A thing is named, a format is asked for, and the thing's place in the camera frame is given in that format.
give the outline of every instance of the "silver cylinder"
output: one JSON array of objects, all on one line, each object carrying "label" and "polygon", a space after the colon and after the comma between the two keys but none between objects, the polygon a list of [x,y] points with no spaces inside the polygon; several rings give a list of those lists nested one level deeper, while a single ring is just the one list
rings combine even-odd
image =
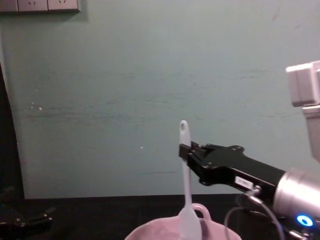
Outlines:
[{"label": "silver cylinder", "polygon": [[320,219],[320,178],[295,168],[286,172],[275,191],[273,210],[295,219]]}]

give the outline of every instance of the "black countertop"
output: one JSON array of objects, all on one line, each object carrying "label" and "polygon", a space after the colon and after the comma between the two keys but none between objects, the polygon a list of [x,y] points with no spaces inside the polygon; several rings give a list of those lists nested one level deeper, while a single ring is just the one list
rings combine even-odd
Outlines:
[{"label": "black countertop", "polygon": [[[235,207],[235,194],[194,195],[192,201],[205,205],[213,221],[223,223],[228,210]],[[29,240],[124,240],[136,227],[148,221],[178,215],[184,196],[124,196],[25,200],[16,206],[25,217],[56,207],[49,232]],[[242,240],[277,240],[266,220],[238,212],[230,219],[230,228]]]}]

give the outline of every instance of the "bowl handle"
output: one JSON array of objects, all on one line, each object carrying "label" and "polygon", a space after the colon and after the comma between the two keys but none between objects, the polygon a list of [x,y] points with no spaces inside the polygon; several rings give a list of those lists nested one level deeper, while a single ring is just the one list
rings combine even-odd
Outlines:
[{"label": "bowl handle", "polygon": [[201,212],[202,215],[203,215],[203,219],[211,221],[210,212],[208,211],[208,209],[205,206],[203,206],[200,203],[192,203],[192,208],[194,210],[197,210],[197,211]]}]

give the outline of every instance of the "electrical outlet panel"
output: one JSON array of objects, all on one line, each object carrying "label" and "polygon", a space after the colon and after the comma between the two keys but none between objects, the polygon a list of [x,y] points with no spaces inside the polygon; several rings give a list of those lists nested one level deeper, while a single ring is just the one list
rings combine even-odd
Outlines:
[{"label": "electrical outlet panel", "polygon": [[78,0],[48,0],[49,11],[80,11]]},{"label": "electrical outlet panel", "polygon": [[0,0],[0,13],[18,12],[17,0]]},{"label": "electrical outlet panel", "polygon": [[19,12],[48,11],[47,0],[18,0]]}]

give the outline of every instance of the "teal wall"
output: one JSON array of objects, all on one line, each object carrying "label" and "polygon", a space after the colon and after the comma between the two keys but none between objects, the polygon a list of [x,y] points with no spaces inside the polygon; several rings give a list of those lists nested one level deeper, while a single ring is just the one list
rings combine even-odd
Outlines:
[{"label": "teal wall", "polygon": [[[320,59],[317,0],[87,0],[1,17],[27,198],[182,194],[194,141],[318,173],[285,68]],[[234,193],[226,186],[193,192]]]}]

